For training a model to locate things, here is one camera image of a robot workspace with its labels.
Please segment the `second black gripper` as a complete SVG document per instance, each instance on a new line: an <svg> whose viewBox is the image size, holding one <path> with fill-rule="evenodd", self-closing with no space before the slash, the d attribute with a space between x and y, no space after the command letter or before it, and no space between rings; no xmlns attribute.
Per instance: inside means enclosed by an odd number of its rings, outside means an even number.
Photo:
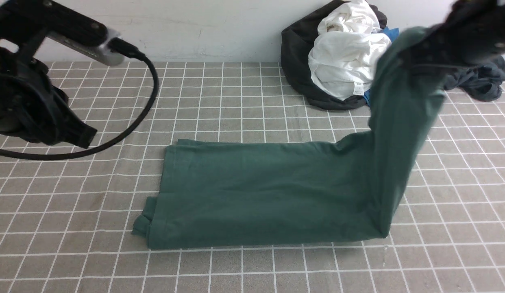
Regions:
<svg viewBox="0 0 505 293"><path fill-rule="evenodd" d="M413 70L474 68L505 55L505 0L459 0L443 23L403 50Z"/></svg>

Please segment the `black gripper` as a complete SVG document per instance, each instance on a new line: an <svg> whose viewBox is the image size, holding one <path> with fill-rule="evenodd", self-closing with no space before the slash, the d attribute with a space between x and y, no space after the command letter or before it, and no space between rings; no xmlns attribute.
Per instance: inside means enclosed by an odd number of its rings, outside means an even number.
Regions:
<svg viewBox="0 0 505 293"><path fill-rule="evenodd" d="M88 149L98 130L66 108L68 95L52 84L48 72L42 61L20 61L0 47L0 135Z"/></svg>

